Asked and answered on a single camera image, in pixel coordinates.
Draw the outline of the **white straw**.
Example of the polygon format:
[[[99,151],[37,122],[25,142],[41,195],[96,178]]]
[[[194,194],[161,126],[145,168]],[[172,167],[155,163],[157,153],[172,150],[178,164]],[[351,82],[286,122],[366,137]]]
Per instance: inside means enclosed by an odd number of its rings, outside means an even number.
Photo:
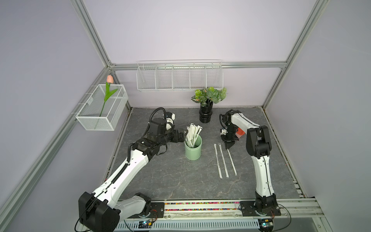
[[[214,144],[214,152],[215,152],[215,157],[216,157],[216,163],[217,163],[219,178],[222,179],[223,177],[222,177],[221,168],[220,168],[220,164],[219,164],[219,159],[218,159],[218,153],[217,153],[216,144]]]
[[[230,158],[230,162],[231,162],[231,165],[232,165],[232,168],[233,168],[234,174],[235,174],[235,176],[237,176],[237,171],[236,171],[236,168],[235,168],[235,165],[234,165],[234,162],[233,162],[233,159],[232,159],[232,156],[231,156],[230,150],[227,149],[227,152],[228,152],[228,155],[229,155],[229,158]]]
[[[219,143],[218,145],[219,145],[220,153],[221,153],[221,156],[222,156],[226,177],[229,178],[229,172],[228,172],[228,169],[227,169],[227,166],[226,166],[226,160],[225,160],[225,157],[224,157],[224,154],[223,154],[222,145],[221,145],[221,143]]]

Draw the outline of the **green cylindrical storage cup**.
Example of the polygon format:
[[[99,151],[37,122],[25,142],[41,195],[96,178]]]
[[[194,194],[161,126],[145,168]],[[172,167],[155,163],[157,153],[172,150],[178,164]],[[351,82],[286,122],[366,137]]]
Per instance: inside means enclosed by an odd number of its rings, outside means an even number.
[[[197,141],[195,142],[195,147],[194,148],[190,148],[188,146],[188,142],[185,141],[185,156],[189,160],[199,159],[200,156],[201,156],[201,153],[202,153],[202,144],[203,144],[203,140],[202,140],[201,136],[199,136]]]

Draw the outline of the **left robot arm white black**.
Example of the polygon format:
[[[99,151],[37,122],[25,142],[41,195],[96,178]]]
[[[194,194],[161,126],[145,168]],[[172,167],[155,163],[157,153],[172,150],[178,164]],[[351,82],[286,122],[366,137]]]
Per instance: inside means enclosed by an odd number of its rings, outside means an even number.
[[[161,146],[168,143],[182,143],[185,132],[172,130],[161,135],[145,135],[128,147],[127,159],[116,171],[96,188],[92,193],[84,192],[78,200],[78,223],[92,232],[112,232],[117,225],[134,215],[149,216],[151,214],[151,198],[137,193],[133,197],[120,201],[120,197],[150,160],[159,155]]]

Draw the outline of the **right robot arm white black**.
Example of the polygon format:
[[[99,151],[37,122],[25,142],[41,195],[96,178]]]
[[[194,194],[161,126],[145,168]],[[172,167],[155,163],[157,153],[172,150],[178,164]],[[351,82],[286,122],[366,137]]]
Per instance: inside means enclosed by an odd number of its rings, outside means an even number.
[[[254,210],[265,216],[278,207],[276,194],[273,190],[270,174],[270,154],[272,150],[269,128],[254,123],[239,110],[229,110],[219,115],[222,126],[221,139],[225,148],[231,148],[236,141],[238,130],[246,134],[246,151],[251,156],[256,175],[256,200]]]

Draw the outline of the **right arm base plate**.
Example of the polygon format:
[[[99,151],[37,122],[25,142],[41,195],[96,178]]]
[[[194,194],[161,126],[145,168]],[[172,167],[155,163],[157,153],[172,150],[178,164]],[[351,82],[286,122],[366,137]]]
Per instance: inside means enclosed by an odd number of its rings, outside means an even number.
[[[243,217],[275,217],[281,215],[277,202],[240,201],[238,209],[242,212]]]

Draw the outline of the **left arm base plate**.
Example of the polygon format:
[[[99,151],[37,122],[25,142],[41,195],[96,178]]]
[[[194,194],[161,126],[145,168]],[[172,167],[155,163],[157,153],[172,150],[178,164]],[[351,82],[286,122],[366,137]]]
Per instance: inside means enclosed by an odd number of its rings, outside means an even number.
[[[164,202],[152,202],[150,206],[147,206],[144,212],[135,214],[129,218],[163,218],[165,213]]]

